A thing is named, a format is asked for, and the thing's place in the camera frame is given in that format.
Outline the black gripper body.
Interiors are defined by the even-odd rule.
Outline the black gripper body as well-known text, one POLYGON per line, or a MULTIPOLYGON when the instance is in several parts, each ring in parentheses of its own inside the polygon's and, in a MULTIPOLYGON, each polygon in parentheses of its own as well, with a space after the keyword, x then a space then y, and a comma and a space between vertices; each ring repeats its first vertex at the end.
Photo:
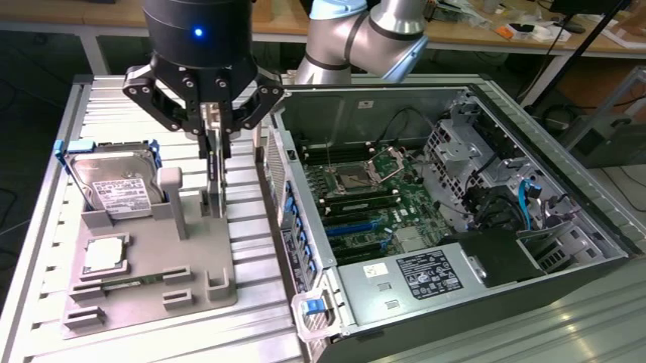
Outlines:
POLYGON ((236 99, 258 75, 252 55, 252 1, 145 1, 157 79, 201 102, 236 99))

